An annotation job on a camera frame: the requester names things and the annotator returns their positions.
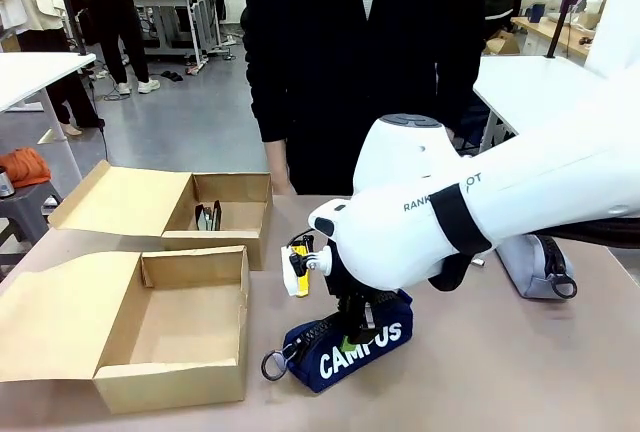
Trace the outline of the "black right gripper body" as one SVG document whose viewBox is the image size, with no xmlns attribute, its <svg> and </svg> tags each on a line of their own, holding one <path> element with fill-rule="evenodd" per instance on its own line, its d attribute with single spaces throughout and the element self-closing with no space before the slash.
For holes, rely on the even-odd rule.
<svg viewBox="0 0 640 432">
<path fill-rule="evenodd" d="M 338 299 L 340 309 L 357 304 L 376 309 L 383 304 L 401 300 L 396 292 L 380 291 L 356 280 L 344 266 L 336 250 L 331 250 L 331 271 L 326 276 L 326 285 L 329 294 Z"/>
</svg>

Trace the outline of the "person's right hand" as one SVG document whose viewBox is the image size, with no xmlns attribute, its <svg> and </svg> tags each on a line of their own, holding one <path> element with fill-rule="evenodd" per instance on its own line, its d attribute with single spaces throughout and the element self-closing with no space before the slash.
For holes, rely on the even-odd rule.
<svg viewBox="0 0 640 432">
<path fill-rule="evenodd" d="M 270 175 L 274 195 L 291 196 L 296 194 L 296 191 L 290 182 L 286 164 L 271 165 Z"/>
</svg>

